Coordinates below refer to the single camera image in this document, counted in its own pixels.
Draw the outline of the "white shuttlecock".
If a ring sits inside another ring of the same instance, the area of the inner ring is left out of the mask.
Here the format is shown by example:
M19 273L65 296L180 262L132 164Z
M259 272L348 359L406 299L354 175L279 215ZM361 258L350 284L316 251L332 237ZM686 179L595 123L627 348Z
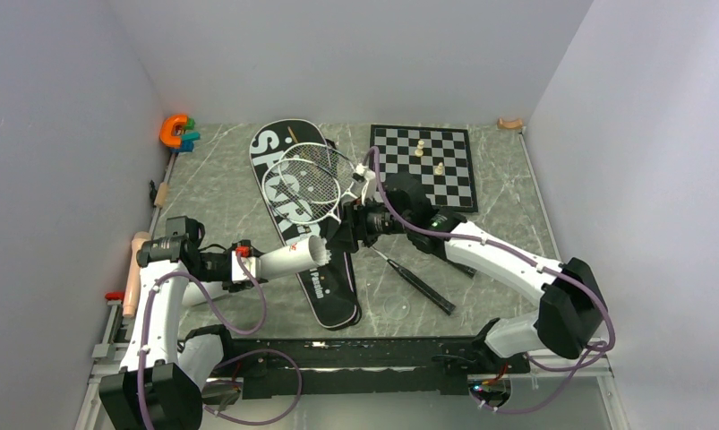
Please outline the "white shuttlecock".
M327 240L321 238L320 245L318 246L318 258L317 263L321 266L327 265L331 260L331 251L327 247Z

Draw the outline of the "white shuttlecock tube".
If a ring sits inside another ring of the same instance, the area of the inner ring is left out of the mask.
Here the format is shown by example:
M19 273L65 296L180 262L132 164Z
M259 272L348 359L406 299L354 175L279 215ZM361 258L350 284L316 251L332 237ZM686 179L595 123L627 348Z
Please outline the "white shuttlecock tube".
M320 241L321 237L307 236L265 253L261 258L261 279L270 281L319 268L316 259Z

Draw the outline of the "clear plastic tube lid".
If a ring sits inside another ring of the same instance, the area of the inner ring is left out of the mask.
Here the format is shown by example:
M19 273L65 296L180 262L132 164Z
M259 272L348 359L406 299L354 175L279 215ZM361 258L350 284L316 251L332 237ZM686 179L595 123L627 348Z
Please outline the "clear plastic tube lid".
M406 297L393 295L384 300L382 310L387 318L400 321L408 316L410 304Z

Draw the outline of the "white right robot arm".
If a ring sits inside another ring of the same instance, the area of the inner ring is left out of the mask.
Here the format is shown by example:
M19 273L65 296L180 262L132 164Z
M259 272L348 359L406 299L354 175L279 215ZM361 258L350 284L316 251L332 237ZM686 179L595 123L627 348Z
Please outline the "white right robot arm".
M353 253L381 236L404 235L419 252L478 271L535 305L531 314L495 318L478 332L472 351L481 370L493 372L508 357L538 349L575 359L614 346L608 307L586 262L531 254L452 211L435 208L409 174L378 183L365 170L350 175L341 191L340 224L329 236L331 246Z

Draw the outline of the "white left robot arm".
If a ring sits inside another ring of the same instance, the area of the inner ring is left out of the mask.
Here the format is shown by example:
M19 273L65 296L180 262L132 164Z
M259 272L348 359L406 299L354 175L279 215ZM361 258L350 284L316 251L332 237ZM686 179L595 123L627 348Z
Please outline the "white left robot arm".
M104 377L99 397L116 429L197 429L201 391L211 374L234 368L237 353L222 324L195 329L178 339L187 287L201 283L202 298L212 288L233 286L232 271L242 257L248 268L240 287L258 271L262 255L248 240L214 253L202 247L205 227L187 216L169 218L165 235L144 243L136 255L141 283L133 335L116 374Z

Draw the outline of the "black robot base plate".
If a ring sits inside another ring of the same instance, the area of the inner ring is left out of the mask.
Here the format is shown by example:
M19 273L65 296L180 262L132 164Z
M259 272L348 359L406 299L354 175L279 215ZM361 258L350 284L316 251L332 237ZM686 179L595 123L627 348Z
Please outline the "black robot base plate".
M473 383L530 371L523 355L490 357L471 336L235 339L224 358L212 374L240 382L246 400L297 392L466 395Z

